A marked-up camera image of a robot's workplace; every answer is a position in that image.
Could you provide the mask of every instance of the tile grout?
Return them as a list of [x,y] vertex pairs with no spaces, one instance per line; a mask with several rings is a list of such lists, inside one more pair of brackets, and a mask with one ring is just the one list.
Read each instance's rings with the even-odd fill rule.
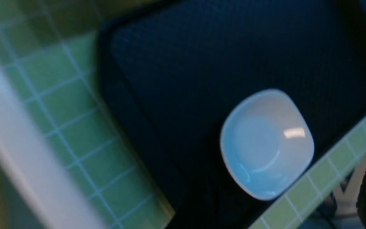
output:
[[[57,10],[64,9],[68,6],[73,5],[73,4],[77,4],[78,2],[81,2],[81,0],[63,1],[63,2],[60,2],[60,3],[52,4],[51,6],[47,6],[47,7],[48,7],[50,12],[55,12]],[[2,29],[2,30],[7,29],[7,28],[15,26],[15,25],[17,25],[21,22],[31,20],[31,19],[35,19],[37,17],[42,17],[43,15],[44,15],[43,10],[37,10],[35,12],[29,13],[28,15],[18,16],[18,17],[6,20],[4,22],[0,22],[0,29]]]
[[285,196],[285,199],[286,199],[286,200],[288,200],[288,202],[289,202],[290,206],[292,207],[292,209],[295,211],[296,216],[297,216],[300,220],[302,220],[302,217],[300,216],[299,211],[296,209],[296,207],[295,207],[295,205],[293,204],[293,202],[292,202],[292,201],[290,201],[290,199],[289,199],[289,197],[288,197],[288,194],[287,194],[287,193],[285,193],[285,194],[284,194],[284,196]]
[[82,119],[84,118],[87,118],[88,116],[91,116],[92,114],[94,114],[96,111],[98,110],[98,106],[94,107],[94,108],[91,108],[90,110],[87,110],[86,112],[84,113],[81,113],[79,114],[78,116],[74,117],[72,120],[66,122],[66,123],[63,123],[62,125],[60,126],[57,126],[56,128],[54,128],[52,131],[48,132],[45,134],[45,137],[50,137],[60,131],[62,131],[63,129],[73,125],[74,123],[78,122],[78,121],[81,121]]
[[315,185],[315,183],[313,182],[313,180],[310,177],[310,174],[308,172],[306,172],[306,176],[308,178],[308,180],[310,181],[311,185],[313,186],[313,188],[315,189],[315,191],[317,192],[318,196],[324,200],[323,196],[321,195],[320,191],[318,190],[317,186]]
[[268,223],[266,222],[265,218],[263,216],[261,216],[261,220],[263,222],[263,224],[266,226],[267,229],[270,229]]
[[[48,21],[49,21],[49,24],[50,24],[50,26],[52,26],[52,29],[53,29],[53,31],[54,31],[54,33],[55,33],[55,35],[58,37],[58,39],[59,39],[59,45],[65,50],[65,52],[66,52],[66,54],[67,55],[69,55],[69,58],[70,58],[70,61],[72,62],[72,64],[74,64],[75,65],[75,60],[71,57],[71,55],[69,54],[69,50],[68,50],[68,48],[67,48],[67,46],[64,44],[64,40],[63,40],[63,38],[62,38],[62,36],[61,36],[61,34],[60,34],[60,32],[59,32],[59,30],[57,29],[57,27],[56,27],[56,25],[55,25],[55,22],[53,21],[53,19],[52,19],[52,16],[51,16],[51,14],[50,14],[50,12],[49,12],[49,10],[48,10],[48,8],[47,8],[47,6],[46,6],[46,2],[45,2],[45,0],[38,0],[38,2],[39,2],[39,4],[40,4],[40,6],[42,7],[42,11],[44,12],[44,14],[46,15],[46,17],[47,17],[47,19],[48,19]],[[65,145],[67,145],[68,147],[70,147],[69,146],[69,144],[68,144],[68,142],[63,138],[62,139],[62,141],[64,141],[64,144]],[[87,173],[87,171],[84,169],[84,167],[83,166],[81,166],[81,164],[80,164],[80,162],[78,161],[78,158],[76,157],[76,162],[78,163],[78,165],[80,166],[80,169],[81,169],[81,171],[83,172],[83,174],[86,176],[86,178],[87,178],[87,180],[89,181],[89,183],[90,183],[90,185],[93,187],[93,189],[94,189],[94,191],[96,191],[97,192],[97,190],[98,190],[98,188],[96,187],[96,185],[95,185],[95,183],[94,183],[94,181],[92,180],[92,178],[90,177],[90,175]],[[97,195],[98,195],[98,197],[101,199],[101,201],[103,202],[103,204],[104,204],[104,206],[106,207],[106,209],[109,211],[109,213],[112,215],[112,217],[113,217],[113,219],[115,220],[115,222],[116,223],[118,223],[118,225],[121,227],[121,229],[123,229],[124,228],[124,226],[119,222],[119,220],[118,220],[118,217],[115,215],[115,213],[112,211],[112,209],[111,209],[111,207],[109,206],[109,204],[105,201],[105,199],[104,199],[104,197],[102,196],[102,194],[101,193],[97,193]]]
[[[127,176],[128,174],[130,174],[131,172],[136,170],[136,165],[132,166],[131,168],[126,169],[125,171],[121,172],[120,174],[118,174],[115,178],[113,178],[111,181],[109,181],[106,185],[102,186],[101,188],[99,188],[98,192],[103,192],[105,190],[107,190],[111,185],[115,184],[117,181],[119,181],[120,179],[122,179],[123,177]],[[98,193],[93,193],[91,194],[91,197],[95,197],[97,196]]]
[[[101,144],[100,146],[98,146],[97,148],[93,149],[92,151],[88,152],[87,154],[83,155],[82,157],[78,158],[78,160],[80,162],[85,161],[86,159],[88,159],[89,157],[95,155],[96,153],[100,152],[102,149],[104,149],[105,147],[109,146],[111,143],[115,142],[117,139],[117,137],[114,137],[106,142],[104,142],[103,144]],[[71,169],[74,166],[76,166],[77,163],[76,162],[72,162],[71,164],[67,165],[65,168],[66,169]]]

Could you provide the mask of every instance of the square bowl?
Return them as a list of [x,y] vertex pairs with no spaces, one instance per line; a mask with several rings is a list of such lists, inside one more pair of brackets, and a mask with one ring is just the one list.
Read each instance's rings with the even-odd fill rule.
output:
[[243,100],[220,136],[228,172],[249,195],[272,200],[308,167],[314,154],[310,130],[291,98],[276,89]]

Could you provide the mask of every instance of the dark tray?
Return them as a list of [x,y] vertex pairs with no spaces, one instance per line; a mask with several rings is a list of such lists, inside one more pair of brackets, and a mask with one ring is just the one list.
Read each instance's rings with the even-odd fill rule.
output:
[[[197,168],[219,157],[221,122],[257,91],[292,98],[314,138],[312,164],[362,119],[366,13],[350,3],[164,0],[103,26],[103,98],[175,209]],[[224,226],[247,227],[272,203],[229,176],[222,184]]]

